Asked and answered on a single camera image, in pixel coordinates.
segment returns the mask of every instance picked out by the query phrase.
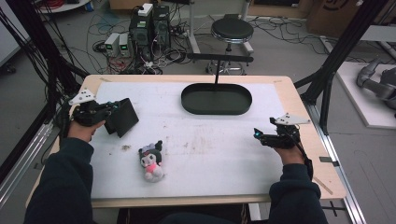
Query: plush toy face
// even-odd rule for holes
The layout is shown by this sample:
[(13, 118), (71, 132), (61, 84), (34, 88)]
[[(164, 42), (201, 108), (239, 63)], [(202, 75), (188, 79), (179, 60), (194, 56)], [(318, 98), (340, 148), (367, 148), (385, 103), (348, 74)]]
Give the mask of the plush toy face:
[(157, 157), (154, 154), (148, 154), (147, 156), (140, 159), (140, 164), (143, 167), (148, 167), (154, 163), (156, 163)]

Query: person's left hand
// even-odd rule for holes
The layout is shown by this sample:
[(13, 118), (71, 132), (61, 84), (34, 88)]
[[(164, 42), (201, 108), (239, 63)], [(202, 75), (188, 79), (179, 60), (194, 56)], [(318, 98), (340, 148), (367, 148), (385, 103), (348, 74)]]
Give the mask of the person's left hand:
[(100, 128), (105, 123), (106, 122), (103, 120), (92, 125), (91, 127), (85, 127), (72, 120), (70, 122), (69, 133), (67, 137), (79, 138), (82, 141), (89, 143), (92, 139), (92, 136), (95, 134), (96, 129)]

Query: black tray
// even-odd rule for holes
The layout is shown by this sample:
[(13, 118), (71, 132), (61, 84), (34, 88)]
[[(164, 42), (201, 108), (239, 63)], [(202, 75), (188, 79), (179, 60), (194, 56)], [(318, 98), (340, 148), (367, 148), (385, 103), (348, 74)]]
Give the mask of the black tray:
[(181, 93), (181, 104), (196, 115), (241, 115), (251, 105), (250, 92), (236, 84), (194, 83)]

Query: white mounting plate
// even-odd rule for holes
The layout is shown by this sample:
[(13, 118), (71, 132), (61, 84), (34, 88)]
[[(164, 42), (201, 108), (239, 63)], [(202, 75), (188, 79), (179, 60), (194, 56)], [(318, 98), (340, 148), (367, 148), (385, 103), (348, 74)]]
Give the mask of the white mounting plate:
[(85, 102), (89, 102), (92, 100), (95, 100), (95, 95), (89, 91), (88, 89), (84, 89), (83, 91), (79, 92), (75, 98), (73, 98), (71, 101), (69, 101), (70, 105), (76, 105), (76, 104), (81, 104)]
[(287, 113), (286, 115), (277, 119), (275, 123), (283, 124), (283, 125), (295, 125), (295, 124), (309, 123), (310, 121), (311, 121), (310, 119), (300, 118), (295, 115), (291, 115)]

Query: gray robotic arm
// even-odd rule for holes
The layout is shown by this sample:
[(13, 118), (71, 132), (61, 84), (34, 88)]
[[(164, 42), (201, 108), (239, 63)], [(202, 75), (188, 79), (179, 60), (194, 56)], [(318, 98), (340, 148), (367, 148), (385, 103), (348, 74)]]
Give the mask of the gray robotic arm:
[(396, 67), (385, 70), (379, 83), (370, 79), (380, 63), (381, 59), (377, 58), (363, 67), (358, 73), (356, 84), (361, 88), (372, 91), (376, 97), (385, 101), (388, 107), (396, 109)]

